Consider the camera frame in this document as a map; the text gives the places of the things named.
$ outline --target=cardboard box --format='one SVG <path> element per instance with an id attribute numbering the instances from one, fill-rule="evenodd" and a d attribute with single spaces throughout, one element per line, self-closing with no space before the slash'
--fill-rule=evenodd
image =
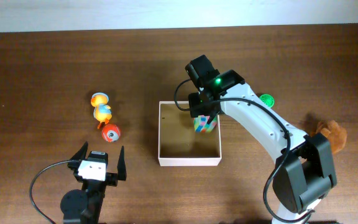
<path id="1" fill-rule="evenodd" d="M 188 108 L 188 101 L 179 101 Z M 222 159 L 221 126 L 210 133 L 196 133 L 190 112 L 173 101 L 160 101 L 158 161 L 161 166 L 217 166 Z"/>

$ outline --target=rubber duck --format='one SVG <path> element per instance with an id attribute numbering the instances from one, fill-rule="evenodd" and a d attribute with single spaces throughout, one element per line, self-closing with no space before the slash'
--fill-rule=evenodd
<path id="1" fill-rule="evenodd" d="M 93 117 L 99 121 L 98 129 L 102 123 L 108 124 L 112 115 L 111 107 L 107 105 L 109 97 L 104 93 L 95 93 L 92 95 L 91 105 L 94 106 Z"/>

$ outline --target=brown plush toy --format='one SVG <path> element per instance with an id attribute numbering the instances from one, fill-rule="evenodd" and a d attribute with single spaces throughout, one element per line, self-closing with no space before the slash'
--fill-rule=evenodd
<path id="1" fill-rule="evenodd" d="M 333 154 L 341 151 L 345 147 L 347 131 L 336 121 L 320 121 L 317 125 L 317 131 L 312 135 L 317 133 L 323 134 L 323 136 L 328 139 Z"/>

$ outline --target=rubik's cube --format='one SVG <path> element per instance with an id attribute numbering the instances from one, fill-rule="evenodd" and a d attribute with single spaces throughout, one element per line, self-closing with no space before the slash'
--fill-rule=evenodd
<path id="1" fill-rule="evenodd" d="M 215 117 L 210 124 L 207 124 L 209 116 L 198 116 L 194 118 L 194 130 L 197 133 L 210 133 L 218 123 L 218 119 Z"/>

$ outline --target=orange ball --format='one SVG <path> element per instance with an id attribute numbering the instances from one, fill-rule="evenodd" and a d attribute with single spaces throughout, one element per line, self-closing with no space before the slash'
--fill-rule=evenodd
<path id="1" fill-rule="evenodd" d="M 102 129 L 102 137 L 107 142 L 114 142 L 121 136 L 121 131 L 115 124 L 107 124 Z"/>

